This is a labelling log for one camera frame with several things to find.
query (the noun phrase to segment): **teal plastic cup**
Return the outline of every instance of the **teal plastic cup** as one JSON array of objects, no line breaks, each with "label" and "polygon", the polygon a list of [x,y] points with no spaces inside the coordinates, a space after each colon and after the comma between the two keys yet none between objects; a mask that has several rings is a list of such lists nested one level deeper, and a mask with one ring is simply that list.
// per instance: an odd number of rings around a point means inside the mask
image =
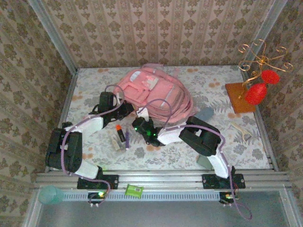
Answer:
[{"label": "teal plastic cup", "polygon": [[44,187],[38,196],[40,203],[46,205],[54,205],[63,201],[64,193],[59,188],[54,186],[46,186]]}]

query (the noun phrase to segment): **red ornament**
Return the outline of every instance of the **red ornament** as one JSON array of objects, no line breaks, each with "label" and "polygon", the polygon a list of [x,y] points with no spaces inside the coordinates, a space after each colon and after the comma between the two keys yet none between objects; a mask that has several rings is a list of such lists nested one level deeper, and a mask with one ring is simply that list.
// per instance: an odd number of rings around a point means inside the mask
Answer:
[{"label": "red ornament", "polygon": [[272,70],[265,70],[261,75],[262,79],[269,84],[277,84],[280,80],[279,75]]},{"label": "red ornament", "polygon": [[252,105],[259,105],[267,93],[266,83],[255,84],[247,91],[245,100]]}]

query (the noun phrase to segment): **black mounting bracket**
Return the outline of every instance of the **black mounting bracket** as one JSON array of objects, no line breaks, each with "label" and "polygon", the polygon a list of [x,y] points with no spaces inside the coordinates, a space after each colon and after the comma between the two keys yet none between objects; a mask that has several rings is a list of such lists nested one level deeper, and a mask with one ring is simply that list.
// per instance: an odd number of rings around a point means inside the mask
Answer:
[{"label": "black mounting bracket", "polygon": [[[238,188],[246,188],[243,174],[233,174],[232,182],[237,185]],[[230,179],[218,177],[215,174],[203,174],[202,184],[204,189],[231,189]]]},{"label": "black mounting bracket", "polygon": [[[102,168],[99,167],[96,180],[107,181],[110,184],[110,189],[118,189],[119,175],[103,175]],[[88,189],[88,190],[105,190],[107,189],[107,184],[102,182],[92,182],[79,178],[77,189]]]}]

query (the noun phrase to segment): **table surface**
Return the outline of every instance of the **table surface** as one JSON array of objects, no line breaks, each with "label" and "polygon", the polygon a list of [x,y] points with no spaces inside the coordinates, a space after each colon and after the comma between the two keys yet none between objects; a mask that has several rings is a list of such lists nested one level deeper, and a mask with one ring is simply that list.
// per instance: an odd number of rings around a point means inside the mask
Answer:
[{"label": "table surface", "polygon": [[[162,68],[172,75],[176,67]],[[193,96],[197,110],[214,109],[207,122],[218,128],[226,138],[223,152],[236,169],[270,168],[253,113],[235,114],[225,84],[242,82],[237,66],[182,66],[178,78]],[[67,121],[78,123],[99,102],[100,92],[106,85],[115,84],[136,67],[79,69],[77,85],[73,92]],[[104,170],[199,170],[198,153],[184,142],[155,148],[146,145],[143,137],[132,127],[135,114],[122,121],[110,123],[83,142],[83,158]],[[248,130],[252,137],[244,142],[241,133],[231,126],[235,122]],[[130,149],[115,151],[110,136],[116,135],[116,124],[129,129]]]}]

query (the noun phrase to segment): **patterned wallpaper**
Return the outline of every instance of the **patterned wallpaper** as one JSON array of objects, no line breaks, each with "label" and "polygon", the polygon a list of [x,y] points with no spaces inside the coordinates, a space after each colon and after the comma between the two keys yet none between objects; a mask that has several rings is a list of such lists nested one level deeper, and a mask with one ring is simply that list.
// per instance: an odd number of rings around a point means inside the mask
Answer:
[{"label": "patterned wallpaper", "polygon": [[43,0],[79,68],[236,64],[273,0]]},{"label": "patterned wallpaper", "polygon": [[0,226],[21,226],[70,73],[26,0],[0,1]]},{"label": "patterned wallpaper", "polygon": [[[275,47],[288,48],[284,57],[294,65],[290,73],[278,72],[281,80],[268,87],[260,108],[279,169],[288,171],[295,196],[303,211],[303,4],[290,0],[267,37],[266,54],[275,56]],[[274,63],[282,66],[282,61]]]}]

